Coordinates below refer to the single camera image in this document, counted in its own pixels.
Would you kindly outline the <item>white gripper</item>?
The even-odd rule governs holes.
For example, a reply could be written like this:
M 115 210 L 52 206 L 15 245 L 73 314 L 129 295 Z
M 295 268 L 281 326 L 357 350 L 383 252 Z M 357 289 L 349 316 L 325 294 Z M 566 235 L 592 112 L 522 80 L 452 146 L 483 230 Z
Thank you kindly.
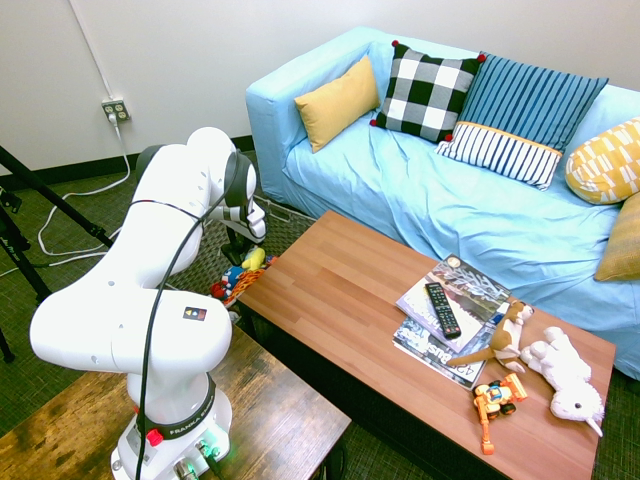
M 251 198 L 244 208 L 245 233 L 236 235 L 236 245 L 239 250 L 248 250 L 252 241 L 250 239 L 264 239 L 267 233 L 264 210 Z

